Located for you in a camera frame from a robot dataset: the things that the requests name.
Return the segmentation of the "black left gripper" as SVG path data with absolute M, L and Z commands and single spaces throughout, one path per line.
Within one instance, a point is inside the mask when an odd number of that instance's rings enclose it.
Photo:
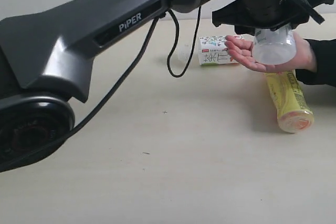
M 296 28 L 310 19 L 310 5 L 322 4 L 332 5 L 333 0 L 235 0 L 213 11 L 212 23 L 234 25 L 237 34 L 255 34 L 257 28 L 275 31 L 284 25 Z

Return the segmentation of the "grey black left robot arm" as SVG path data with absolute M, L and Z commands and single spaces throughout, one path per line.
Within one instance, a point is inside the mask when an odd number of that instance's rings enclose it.
M 116 92 L 146 51 L 166 13 L 189 13 L 211 0 L 73 0 L 1 21 L 1 171 L 43 160 L 81 130 Z M 296 28 L 315 8 L 334 0 L 235 0 L 214 11 L 215 26 L 238 34 Z M 151 23 L 139 54 L 100 103 L 79 124 L 68 101 L 86 102 L 93 61 L 119 40 Z

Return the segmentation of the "person's open right hand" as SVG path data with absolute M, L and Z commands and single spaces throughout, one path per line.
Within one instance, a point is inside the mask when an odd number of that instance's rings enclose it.
M 252 56 L 253 43 L 249 40 L 237 39 L 234 36 L 226 36 L 225 45 L 228 54 L 244 67 L 257 72 L 277 73 L 292 70 L 308 70 L 317 72 L 317 60 L 309 42 L 297 32 L 293 33 L 297 54 L 289 62 L 281 65 L 263 65 L 258 63 Z

